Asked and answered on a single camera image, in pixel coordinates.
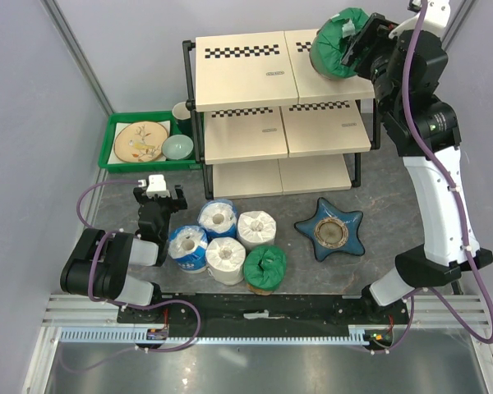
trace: gray table surface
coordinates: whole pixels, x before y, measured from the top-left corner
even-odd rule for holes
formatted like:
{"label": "gray table surface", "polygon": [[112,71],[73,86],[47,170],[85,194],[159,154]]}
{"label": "gray table surface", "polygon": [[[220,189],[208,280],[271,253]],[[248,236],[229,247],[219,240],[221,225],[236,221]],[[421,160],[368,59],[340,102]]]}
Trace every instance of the gray table surface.
{"label": "gray table surface", "polygon": [[[363,115],[369,133],[372,119]],[[353,155],[346,155],[352,173]],[[142,179],[147,173],[110,174],[108,179]],[[183,186],[188,210],[175,213],[170,231],[196,224],[206,202],[201,171],[164,172],[168,187]],[[138,204],[131,186],[104,187],[95,226],[104,230],[137,229]],[[299,234],[293,224],[310,218],[316,201],[325,197],[343,211],[363,211],[359,236],[366,248],[361,257],[332,254],[324,262],[314,259],[311,242]],[[288,257],[288,267],[278,293],[360,294],[361,289],[385,275],[394,266],[396,254],[423,243],[422,218],[417,198],[402,159],[389,137],[382,132],[380,150],[362,154],[362,186],[344,191],[302,195],[235,199],[239,213],[264,210],[277,222],[275,244]],[[161,268],[131,268],[132,275],[160,284],[163,291],[183,292],[248,292],[245,282],[225,286],[208,273],[187,274],[169,257]]]}

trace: checkered pattern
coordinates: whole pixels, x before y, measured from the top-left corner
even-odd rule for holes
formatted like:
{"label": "checkered pattern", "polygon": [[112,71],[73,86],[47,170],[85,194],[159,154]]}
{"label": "checkered pattern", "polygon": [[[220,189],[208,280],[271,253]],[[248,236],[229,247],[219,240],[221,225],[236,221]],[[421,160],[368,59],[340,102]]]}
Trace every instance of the checkered pattern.
{"label": "checkered pattern", "polygon": [[226,111],[212,112],[212,117],[240,117],[241,115],[256,115],[258,113],[272,113],[273,109],[268,107],[262,108],[246,108],[246,109],[227,109]]}
{"label": "checkered pattern", "polygon": [[305,43],[296,43],[296,46],[298,52],[310,52],[312,43],[310,41],[307,41]]}
{"label": "checkered pattern", "polygon": [[289,111],[317,111],[320,109],[341,109],[350,107],[351,104],[349,104],[348,101],[334,101],[317,104],[294,104],[289,108]]}
{"label": "checkered pattern", "polygon": [[250,57],[250,56],[269,56],[279,55],[279,45],[274,44],[255,47],[234,47],[234,48],[205,48],[205,59],[219,59],[221,57]]}

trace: light green bowl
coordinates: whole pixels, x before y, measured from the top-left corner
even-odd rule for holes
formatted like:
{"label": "light green bowl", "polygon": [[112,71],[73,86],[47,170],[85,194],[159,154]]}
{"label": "light green bowl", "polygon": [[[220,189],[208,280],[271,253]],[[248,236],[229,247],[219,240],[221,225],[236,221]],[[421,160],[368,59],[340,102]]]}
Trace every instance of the light green bowl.
{"label": "light green bowl", "polygon": [[168,160],[184,160],[191,156],[194,143],[186,135],[172,135],[164,141],[162,150],[164,157]]}

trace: blue star dish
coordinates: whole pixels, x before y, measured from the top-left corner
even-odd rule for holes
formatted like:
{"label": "blue star dish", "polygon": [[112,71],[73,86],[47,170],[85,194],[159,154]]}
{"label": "blue star dish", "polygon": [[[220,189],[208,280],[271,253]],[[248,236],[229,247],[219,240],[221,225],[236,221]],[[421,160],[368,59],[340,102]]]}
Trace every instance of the blue star dish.
{"label": "blue star dish", "polygon": [[314,216],[294,223],[294,228],[312,241],[318,261],[335,252],[362,256],[365,248],[358,238],[362,218],[361,211],[342,212],[326,199],[319,198]]}

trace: white wall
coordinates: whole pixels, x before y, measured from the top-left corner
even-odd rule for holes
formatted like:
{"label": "white wall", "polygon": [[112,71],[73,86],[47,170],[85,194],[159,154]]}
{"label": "white wall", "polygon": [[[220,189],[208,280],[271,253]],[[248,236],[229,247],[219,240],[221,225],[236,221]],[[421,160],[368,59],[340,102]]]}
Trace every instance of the white wall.
{"label": "white wall", "polygon": [[[452,43],[437,93],[458,114],[469,214],[477,239],[493,250],[493,0],[478,2]],[[493,264],[481,273],[493,297]]]}
{"label": "white wall", "polygon": [[0,0],[0,393],[21,390],[105,122],[39,0]]}
{"label": "white wall", "polygon": [[[346,7],[412,16],[408,0],[57,0],[116,112],[171,109],[187,99],[182,41],[321,27]],[[462,0],[450,0],[452,10]]]}

